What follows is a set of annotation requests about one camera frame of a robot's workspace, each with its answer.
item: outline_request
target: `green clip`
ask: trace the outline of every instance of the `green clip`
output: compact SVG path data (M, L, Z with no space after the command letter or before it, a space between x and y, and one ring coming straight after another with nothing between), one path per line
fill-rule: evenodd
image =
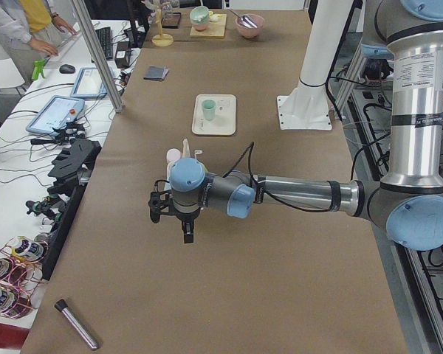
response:
M46 61L44 59L35 61L35 69L32 71L32 77L31 80L36 81L39 77L39 74L44 78L44 64L46 64Z

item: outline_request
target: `brown table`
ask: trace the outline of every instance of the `brown table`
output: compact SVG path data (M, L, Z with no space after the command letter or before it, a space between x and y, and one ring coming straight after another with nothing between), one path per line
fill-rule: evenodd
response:
M149 219L165 152L185 137L215 173L255 141L257 173L348 180L340 123L332 131L278 127L275 98L297 85L307 13L259 13L266 25L255 40L239 37L231 14L225 39L192 39L184 14L179 29L167 30L172 46L145 43L24 354L86 351L53 307L60 298L102 354L407 352L368 222L280 205L256 205L246 220L207 209L195 243L185 245L176 218ZM143 80L149 65L168 66L166 80ZM191 133L201 93L236 95L234 136Z

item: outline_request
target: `red cup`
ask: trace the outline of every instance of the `red cup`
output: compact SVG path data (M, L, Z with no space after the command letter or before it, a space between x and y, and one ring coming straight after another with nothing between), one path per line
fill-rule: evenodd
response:
M29 331L28 328L0 323L0 348L20 350Z

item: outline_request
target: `black cap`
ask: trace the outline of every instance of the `black cap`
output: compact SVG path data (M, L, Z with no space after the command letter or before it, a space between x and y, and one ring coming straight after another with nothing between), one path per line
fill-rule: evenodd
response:
M59 312L62 312L62 310L64 308L68 308L68 306L67 306L66 302L64 301L64 299L60 299L59 301L57 301L54 304L54 307L57 308Z

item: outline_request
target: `black mouse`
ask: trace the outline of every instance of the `black mouse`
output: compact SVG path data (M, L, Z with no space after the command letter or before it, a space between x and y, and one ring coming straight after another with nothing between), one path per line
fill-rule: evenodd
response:
M64 64L64 65L61 65L61 67L59 68L59 72L61 74L74 74L75 67L70 64Z

